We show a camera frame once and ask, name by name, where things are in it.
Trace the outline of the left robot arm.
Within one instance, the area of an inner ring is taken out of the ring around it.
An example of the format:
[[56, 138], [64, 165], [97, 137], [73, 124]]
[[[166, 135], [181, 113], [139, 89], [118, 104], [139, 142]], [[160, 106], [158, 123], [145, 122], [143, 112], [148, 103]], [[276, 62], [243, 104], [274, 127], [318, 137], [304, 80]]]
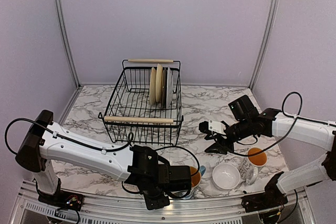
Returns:
[[95, 170], [138, 188], [148, 210], [160, 209], [178, 199], [177, 192], [189, 195], [192, 173], [186, 165], [171, 165], [156, 150], [133, 145], [129, 133], [126, 144], [112, 147], [106, 143], [72, 133], [43, 110], [31, 123], [20, 148], [12, 151], [16, 162], [34, 174], [38, 200], [60, 209], [80, 211], [83, 195], [61, 189], [52, 161], [71, 163]]

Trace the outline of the pale yellow round plate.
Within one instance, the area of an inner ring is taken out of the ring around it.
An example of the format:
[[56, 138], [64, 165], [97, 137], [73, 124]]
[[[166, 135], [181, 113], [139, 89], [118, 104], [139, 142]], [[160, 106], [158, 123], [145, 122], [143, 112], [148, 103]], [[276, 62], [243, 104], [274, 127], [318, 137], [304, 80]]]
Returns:
[[155, 100], [157, 103], [161, 102], [162, 76], [163, 76], [163, 67], [160, 63], [158, 63], [156, 68], [156, 81], [155, 81]]

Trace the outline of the cream bird pattern plate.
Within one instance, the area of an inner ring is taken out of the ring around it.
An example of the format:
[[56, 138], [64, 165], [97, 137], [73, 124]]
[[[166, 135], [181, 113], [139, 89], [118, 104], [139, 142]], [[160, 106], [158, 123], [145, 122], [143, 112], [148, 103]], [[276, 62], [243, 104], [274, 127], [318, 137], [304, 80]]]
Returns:
[[156, 103], [156, 69], [154, 67], [151, 69], [149, 101], [150, 105], [155, 105]]

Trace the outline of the black wire dish rack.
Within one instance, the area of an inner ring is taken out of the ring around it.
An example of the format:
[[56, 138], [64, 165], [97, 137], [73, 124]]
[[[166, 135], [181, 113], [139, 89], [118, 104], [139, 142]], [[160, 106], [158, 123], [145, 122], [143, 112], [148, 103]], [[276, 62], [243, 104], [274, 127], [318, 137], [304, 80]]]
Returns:
[[[151, 69], [160, 63], [173, 73], [173, 99], [170, 107], [161, 102], [150, 105]], [[103, 113], [108, 137], [123, 143], [133, 133], [135, 144], [176, 145], [184, 121], [182, 113], [181, 62], [167, 59], [125, 59], [122, 72]]]

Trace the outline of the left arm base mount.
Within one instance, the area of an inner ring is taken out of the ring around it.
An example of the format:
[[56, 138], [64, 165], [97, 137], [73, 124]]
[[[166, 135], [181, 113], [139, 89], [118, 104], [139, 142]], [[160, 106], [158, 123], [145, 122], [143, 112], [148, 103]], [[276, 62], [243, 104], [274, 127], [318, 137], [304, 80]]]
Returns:
[[62, 209], [70, 209], [80, 211], [84, 196], [69, 191], [59, 191], [54, 195], [39, 192], [38, 200], [48, 205], [52, 205]]

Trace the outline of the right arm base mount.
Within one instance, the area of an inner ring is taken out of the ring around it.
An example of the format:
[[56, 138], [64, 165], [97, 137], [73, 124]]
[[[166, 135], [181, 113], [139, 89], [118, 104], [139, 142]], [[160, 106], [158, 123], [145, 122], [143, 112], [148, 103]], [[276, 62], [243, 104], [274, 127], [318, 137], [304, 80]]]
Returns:
[[288, 203], [288, 199], [283, 194], [277, 195], [264, 192], [253, 195], [245, 195], [242, 198], [241, 203], [242, 207], [248, 213], [283, 206]]

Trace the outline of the red and teal plate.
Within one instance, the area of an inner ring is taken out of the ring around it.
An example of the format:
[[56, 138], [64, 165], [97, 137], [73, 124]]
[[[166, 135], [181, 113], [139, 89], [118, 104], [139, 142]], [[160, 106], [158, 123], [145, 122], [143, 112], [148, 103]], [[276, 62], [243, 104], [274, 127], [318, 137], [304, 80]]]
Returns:
[[170, 107], [173, 99], [173, 73], [171, 68], [167, 69], [167, 89], [166, 89], [166, 106]]

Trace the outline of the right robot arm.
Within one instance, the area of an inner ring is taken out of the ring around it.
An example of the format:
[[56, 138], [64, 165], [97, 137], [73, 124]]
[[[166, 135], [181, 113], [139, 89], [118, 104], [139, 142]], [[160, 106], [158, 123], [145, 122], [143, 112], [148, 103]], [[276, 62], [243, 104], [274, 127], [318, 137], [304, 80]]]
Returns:
[[288, 172], [275, 174], [266, 184], [264, 192], [244, 196], [242, 206], [247, 212], [277, 207], [288, 202], [287, 193], [303, 186], [312, 186], [324, 180], [335, 180], [335, 123], [302, 118], [287, 114], [283, 109], [267, 108], [258, 112], [247, 95], [229, 105], [236, 123], [204, 121], [198, 129], [206, 140], [214, 140], [207, 153], [234, 153], [234, 143], [253, 136], [286, 138], [309, 143], [326, 154], [306, 165]]

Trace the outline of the grey reindeer plate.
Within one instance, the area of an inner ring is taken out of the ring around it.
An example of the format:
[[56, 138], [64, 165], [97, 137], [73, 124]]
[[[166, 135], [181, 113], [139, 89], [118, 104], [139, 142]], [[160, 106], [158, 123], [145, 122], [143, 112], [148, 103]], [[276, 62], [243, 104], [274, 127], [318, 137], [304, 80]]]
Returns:
[[161, 96], [161, 107], [166, 108], [167, 105], [167, 79], [168, 79], [168, 68], [163, 68], [162, 74], [162, 96]]

